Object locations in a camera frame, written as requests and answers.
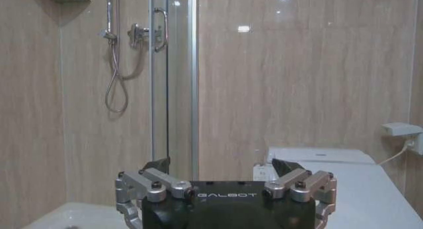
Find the bathroom wall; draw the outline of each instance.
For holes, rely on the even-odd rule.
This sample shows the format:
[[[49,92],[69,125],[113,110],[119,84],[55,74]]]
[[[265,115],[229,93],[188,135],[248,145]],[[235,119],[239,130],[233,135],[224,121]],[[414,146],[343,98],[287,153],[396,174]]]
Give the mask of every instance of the bathroom wall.
[[[49,0],[1,0],[3,229],[21,228],[67,200],[59,13]]]
[[[199,12],[200,179],[251,179],[269,145],[376,162],[400,150],[380,125],[408,121],[416,0],[200,0]],[[384,169],[404,192],[406,157]]]
[[[419,0],[410,123],[423,126],[423,0]],[[423,218],[423,158],[407,154],[406,198]]]
[[[148,51],[129,48],[127,31],[137,22],[148,26],[148,0],[121,0],[121,70],[129,105],[112,114],[104,106],[111,78],[108,42],[99,36],[107,26],[105,0],[65,4],[61,23],[64,134],[68,201],[115,204],[117,172],[139,169],[149,160]],[[123,102],[115,86],[113,103]]]

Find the wall socket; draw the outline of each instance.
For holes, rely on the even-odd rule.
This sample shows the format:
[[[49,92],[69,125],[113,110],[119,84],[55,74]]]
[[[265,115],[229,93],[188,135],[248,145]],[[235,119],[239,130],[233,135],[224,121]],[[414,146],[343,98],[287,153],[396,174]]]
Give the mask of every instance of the wall socket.
[[[394,122],[382,125],[384,133],[388,136],[404,136],[415,141],[411,151],[423,156],[423,128],[403,122]]]

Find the glass shower door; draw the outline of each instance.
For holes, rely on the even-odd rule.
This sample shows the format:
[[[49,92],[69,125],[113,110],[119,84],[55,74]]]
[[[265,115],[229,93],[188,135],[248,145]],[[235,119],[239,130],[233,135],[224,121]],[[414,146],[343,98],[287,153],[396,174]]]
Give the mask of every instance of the glass shower door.
[[[149,38],[151,119],[153,159],[171,157],[169,174],[180,179],[196,178],[196,75],[192,64],[192,22],[189,0],[149,0],[149,28],[159,38]],[[165,37],[168,43],[160,47]]]

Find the white bathtub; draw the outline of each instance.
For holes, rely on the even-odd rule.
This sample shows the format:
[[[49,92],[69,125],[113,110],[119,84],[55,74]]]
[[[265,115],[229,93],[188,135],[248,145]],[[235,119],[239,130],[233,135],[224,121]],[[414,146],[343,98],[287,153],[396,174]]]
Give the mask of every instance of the white bathtub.
[[[115,207],[67,203],[23,229],[128,229]]]

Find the shower door handle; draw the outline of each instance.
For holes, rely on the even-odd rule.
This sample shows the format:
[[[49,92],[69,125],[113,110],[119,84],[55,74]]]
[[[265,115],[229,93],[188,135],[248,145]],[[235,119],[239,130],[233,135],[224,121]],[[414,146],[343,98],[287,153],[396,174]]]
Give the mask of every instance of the shower door handle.
[[[153,9],[153,12],[155,12],[155,13],[161,13],[161,14],[163,14],[163,18],[164,18],[164,27],[163,27],[163,29],[164,29],[164,39],[163,39],[163,42],[161,42],[160,46],[155,46],[155,48],[153,48],[153,50],[155,50],[156,52],[159,52],[159,51],[163,50],[163,48],[167,47],[167,44],[168,44],[168,41],[169,41],[168,25],[167,25],[167,24],[168,24],[168,16],[167,16],[165,10],[161,9],[161,8],[159,8],[159,7],[156,7],[156,8]]]

